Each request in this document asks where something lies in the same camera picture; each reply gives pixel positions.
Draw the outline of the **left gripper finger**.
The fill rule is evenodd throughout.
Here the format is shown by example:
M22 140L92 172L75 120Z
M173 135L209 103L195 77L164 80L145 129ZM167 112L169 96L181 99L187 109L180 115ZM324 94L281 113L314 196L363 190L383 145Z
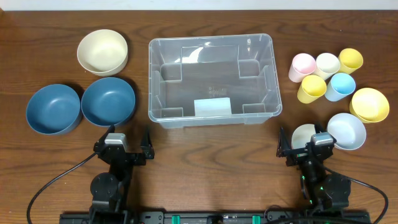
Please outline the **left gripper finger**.
M141 150L146 159L154 159L155 152L150 139L149 128L146 127L144 135L141 139Z
M109 134L109 133L114 133L114 131L115 131L114 125L111 125L111 126L107 129L107 131L100 137L100 139L98 140L98 142L99 142L100 144L104 144L104 143L105 143L105 139L106 139L106 137L108 136L108 134Z

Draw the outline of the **white small bowl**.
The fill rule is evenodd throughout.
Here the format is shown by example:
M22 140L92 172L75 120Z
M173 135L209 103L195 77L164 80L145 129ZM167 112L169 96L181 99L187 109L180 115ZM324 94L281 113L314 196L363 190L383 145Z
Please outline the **white small bowl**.
M304 148L306 143L310 142L311 136L315 133L314 124L303 124L299 126L292 135L292 149Z

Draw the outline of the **pale blue small bowl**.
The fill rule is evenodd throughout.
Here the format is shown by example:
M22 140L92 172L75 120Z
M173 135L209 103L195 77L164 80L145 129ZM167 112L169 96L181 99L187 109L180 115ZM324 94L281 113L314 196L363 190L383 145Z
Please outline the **pale blue small bowl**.
M339 113L328 122L326 129L335 139L335 147L346 151L359 149L366 141L366 128L354 115Z

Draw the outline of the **yellow cup front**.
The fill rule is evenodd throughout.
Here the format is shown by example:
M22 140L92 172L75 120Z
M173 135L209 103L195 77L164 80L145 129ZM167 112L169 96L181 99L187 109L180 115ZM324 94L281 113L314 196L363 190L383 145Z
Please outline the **yellow cup front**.
M326 93L324 79L317 75L306 76L298 89L297 98L301 103L309 104Z

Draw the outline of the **yellow cup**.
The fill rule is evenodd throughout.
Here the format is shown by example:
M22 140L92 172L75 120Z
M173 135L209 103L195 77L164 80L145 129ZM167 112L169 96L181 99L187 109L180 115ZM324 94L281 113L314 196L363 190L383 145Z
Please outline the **yellow cup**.
M317 75L306 76L298 89L297 98L301 103L309 104L326 93L324 79Z
M347 74L355 72L364 63L361 53L352 48L343 49L338 56L338 60L340 61L339 72Z

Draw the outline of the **light blue cup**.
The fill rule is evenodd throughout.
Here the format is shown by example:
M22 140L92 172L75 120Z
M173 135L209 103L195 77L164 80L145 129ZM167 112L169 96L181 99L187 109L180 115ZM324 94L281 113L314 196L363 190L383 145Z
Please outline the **light blue cup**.
M340 101L352 94L356 89L356 82L347 73L336 73L327 84L325 97L329 101Z

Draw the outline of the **yellow small bowl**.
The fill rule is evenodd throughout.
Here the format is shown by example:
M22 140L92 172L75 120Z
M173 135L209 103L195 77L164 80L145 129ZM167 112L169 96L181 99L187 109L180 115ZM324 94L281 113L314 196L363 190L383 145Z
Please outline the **yellow small bowl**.
M378 90L362 88L355 92L349 104L349 111L363 123L378 123L387 118L389 102Z

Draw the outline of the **yellow cup back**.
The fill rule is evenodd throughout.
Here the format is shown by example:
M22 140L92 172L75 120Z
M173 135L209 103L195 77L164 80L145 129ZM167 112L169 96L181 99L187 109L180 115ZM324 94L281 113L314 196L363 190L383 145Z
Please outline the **yellow cup back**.
M355 72L364 63L361 53L352 48L343 49L338 56L338 60L340 61L339 72L347 74Z

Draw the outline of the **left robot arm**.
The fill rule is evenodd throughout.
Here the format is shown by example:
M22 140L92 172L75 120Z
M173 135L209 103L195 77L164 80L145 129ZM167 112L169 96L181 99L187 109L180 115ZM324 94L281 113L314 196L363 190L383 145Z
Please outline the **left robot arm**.
M91 182L93 196L89 224L128 224L134 214L126 208L133 167L144 166L155 156L148 130L141 140L141 152L127 152L127 139L112 125L94 145L98 158L109 165L109 171L98 174Z

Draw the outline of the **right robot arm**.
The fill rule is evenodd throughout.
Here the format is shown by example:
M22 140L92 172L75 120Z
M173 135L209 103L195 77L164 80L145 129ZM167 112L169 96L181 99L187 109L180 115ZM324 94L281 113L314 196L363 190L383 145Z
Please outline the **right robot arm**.
M304 147L292 149L284 129L279 130L277 157L286 158L286 166L297 166L302 173L305 198L321 211L346 208L349 205L351 181L336 174L327 174L323 161L333 155L336 139L321 126Z

